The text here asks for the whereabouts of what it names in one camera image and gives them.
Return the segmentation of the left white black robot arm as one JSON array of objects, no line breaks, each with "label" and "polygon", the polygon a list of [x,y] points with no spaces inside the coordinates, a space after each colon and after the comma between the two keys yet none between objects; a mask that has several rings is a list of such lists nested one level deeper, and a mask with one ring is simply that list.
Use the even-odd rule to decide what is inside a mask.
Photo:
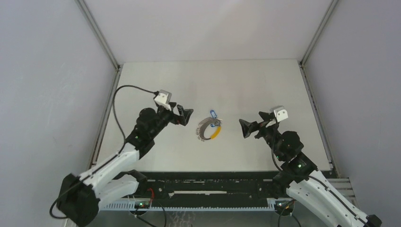
[{"label": "left white black robot arm", "polygon": [[169,124],[186,126],[193,109],[176,106],[178,114],[159,105],[140,111],[136,124],[125,138],[121,150],[91,169],[75,176],[64,177],[59,197],[51,208],[57,208],[77,226],[85,227],[98,215],[99,210],[115,200],[134,194],[144,196],[148,191],[145,181],[126,174],[115,177],[128,165],[139,161],[154,146],[155,137]]}]

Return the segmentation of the metal keyring with yellow tag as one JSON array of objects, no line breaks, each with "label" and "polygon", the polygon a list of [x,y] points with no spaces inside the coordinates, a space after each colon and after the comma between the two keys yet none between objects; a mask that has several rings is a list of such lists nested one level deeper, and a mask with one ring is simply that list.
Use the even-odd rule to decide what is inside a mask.
[{"label": "metal keyring with yellow tag", "polygon": [[[215,121],[221,121],[221,126],[212,128],[210,124]],[[201,141],[214,140],[220,134],[221,130],[222,130],[221,119],[218,118],[213,119],[212,117],[207,117],[199,122],[196,129],[196,135],[198,139]]]}]

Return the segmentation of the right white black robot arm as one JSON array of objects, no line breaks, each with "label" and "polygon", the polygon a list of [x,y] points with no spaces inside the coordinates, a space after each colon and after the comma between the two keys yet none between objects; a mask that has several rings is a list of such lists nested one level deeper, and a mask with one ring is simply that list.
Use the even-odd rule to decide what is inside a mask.
[{"label": "right white black robot arm", "polygon": [[279,132],[279,124],[288,118],[285,109],[259,112],[261,122],[239,119],[244,138],[255,133],[264,139],[278,174],[272,179],[272,195],[288,196],[308,208],[330,227],[380,227],[377,215],[368,215],[348,201],[323,175],[317,165],[302,152],[304,148],[295,131]]}]

